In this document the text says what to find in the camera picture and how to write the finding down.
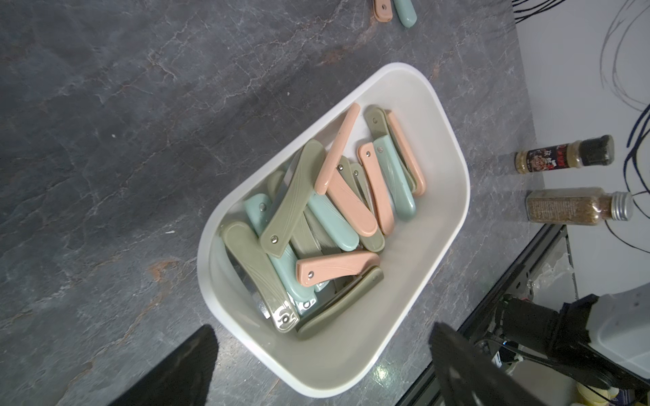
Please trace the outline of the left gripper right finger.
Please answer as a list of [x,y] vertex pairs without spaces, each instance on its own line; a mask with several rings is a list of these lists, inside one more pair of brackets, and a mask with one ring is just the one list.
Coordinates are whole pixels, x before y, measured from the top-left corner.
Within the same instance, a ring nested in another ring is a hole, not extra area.
[[451,326],[436,322],[429,340],[446,405],[541,405]]

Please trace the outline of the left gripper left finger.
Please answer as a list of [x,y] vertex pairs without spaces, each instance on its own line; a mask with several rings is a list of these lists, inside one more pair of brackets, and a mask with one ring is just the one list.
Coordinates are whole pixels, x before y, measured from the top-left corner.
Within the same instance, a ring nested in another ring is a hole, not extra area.
[[218,340],[201,326],[113,405],[204,405],[218,358]]

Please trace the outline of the white plastic storage box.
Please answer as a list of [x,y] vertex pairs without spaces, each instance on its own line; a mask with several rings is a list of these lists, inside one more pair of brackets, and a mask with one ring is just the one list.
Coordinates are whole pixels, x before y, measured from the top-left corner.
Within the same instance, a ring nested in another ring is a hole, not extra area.
[[[395,113],[427,183],[416,216],[398,222],[381,255],[384,280],[321,333],[279,332],[257,308],[228,258],[220,231],[242,218],[242,201],[308,140],[329,145],[352,103]],[[467,163],[429,80],[409,64],[387,64],[284,147],[214,209],[197,252],[211,313],[280,380],[311,398],[347,391],[372,369],[460,232],[471,196]]]

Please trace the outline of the teal folding fruit knife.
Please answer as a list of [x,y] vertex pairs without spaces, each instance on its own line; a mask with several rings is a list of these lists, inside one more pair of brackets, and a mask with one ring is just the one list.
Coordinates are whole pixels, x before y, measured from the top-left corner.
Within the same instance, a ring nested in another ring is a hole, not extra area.
[[394,0],[394,7],[400,23],[410,29],[417,22],[416,10],[411,0]]

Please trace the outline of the pink folding fruit knife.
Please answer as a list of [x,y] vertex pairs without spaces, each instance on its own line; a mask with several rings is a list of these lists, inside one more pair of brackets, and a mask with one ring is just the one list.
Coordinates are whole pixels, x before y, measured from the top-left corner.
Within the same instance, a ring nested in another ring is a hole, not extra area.
[[377,21],[391,22],[393,18],[392,2],[390,0],[373,0],[373,13]]

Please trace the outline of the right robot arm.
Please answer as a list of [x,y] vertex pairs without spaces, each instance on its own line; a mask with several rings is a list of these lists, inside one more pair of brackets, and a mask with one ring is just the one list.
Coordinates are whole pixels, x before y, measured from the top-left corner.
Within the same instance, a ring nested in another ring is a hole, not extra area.
[[649,287],[591,294],[560,311],[522,299],[497,307],[500,336],[584,386],[648,391]]

